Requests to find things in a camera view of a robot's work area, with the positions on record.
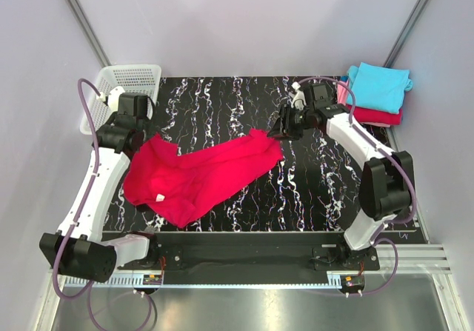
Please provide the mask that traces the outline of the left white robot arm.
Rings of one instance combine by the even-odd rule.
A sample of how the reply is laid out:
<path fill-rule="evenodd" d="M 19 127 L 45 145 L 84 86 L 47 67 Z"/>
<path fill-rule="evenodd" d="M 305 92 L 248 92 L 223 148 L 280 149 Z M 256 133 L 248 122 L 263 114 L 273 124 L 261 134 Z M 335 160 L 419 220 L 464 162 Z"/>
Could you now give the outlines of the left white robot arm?
<path fill-rule="evenodd" d="M 116 188 L 144 143 L 149 104 L 145 95 L 123 93 L 116 111 L 96 130 L 86 176 L 69 213 L 55 233 L 44 233 L 39 242 L 56 273 L 104 283 L 117 267 L 130 261 L 145 269 L 159 262 L 160 251 L 148 237 L 102 239 Z"/>

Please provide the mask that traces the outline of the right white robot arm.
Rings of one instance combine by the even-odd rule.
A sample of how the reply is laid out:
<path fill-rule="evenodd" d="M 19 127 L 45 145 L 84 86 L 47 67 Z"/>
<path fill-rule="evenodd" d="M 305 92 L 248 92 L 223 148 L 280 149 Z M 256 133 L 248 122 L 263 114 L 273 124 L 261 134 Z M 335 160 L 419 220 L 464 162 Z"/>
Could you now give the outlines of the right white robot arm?
<path fill-rule="evenodd" d="M 268 136 L 279 141 L 300 139 L 305 130 L 317 129 L 339 143 L 361 168 L 358 191 L 360 210 L 341 241 L 325 257 L 314 256 L 316 267 L 358 269 L 369 258 L 378 236 L 388 224 L 406 224 L 416 209 L 413 158 L 382 144 L 357 122 L 353 110 L 337 103 L 321 77 L 292 84 L 293 98 L 280 106 Z"/>

